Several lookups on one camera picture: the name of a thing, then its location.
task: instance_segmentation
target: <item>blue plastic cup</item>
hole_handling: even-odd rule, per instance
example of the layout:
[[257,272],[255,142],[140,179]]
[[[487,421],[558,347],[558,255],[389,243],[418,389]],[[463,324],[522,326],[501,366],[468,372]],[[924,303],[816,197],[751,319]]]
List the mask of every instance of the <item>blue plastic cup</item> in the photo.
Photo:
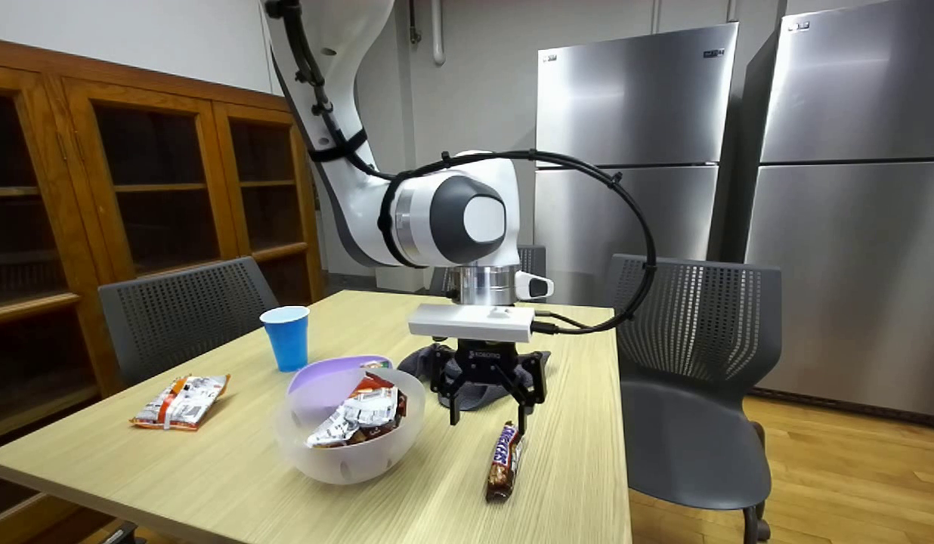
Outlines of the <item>blue plastic cup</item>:
[[307,308],[304,306],[279,306],[259,314],[279,372],[295,372],[307,366]]

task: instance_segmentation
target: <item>white bowl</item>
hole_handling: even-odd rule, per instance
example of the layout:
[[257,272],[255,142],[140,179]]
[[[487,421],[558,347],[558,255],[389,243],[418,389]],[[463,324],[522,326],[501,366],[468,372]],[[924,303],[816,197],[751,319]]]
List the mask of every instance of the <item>white bowl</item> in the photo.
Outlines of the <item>white bowl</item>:
[[362,482],[387,473],[411,449],[422,422],[426,389],[418,377],[395,369],[375,369],[383,381],[395,384],[408,402],[406,416],[387,435],[343,447],[307,447],[307,435],[347,399],[362,381],[375,355],[343,355],[312,361],[290,377],[287,402],[279,413],[280,454],[319,482]]

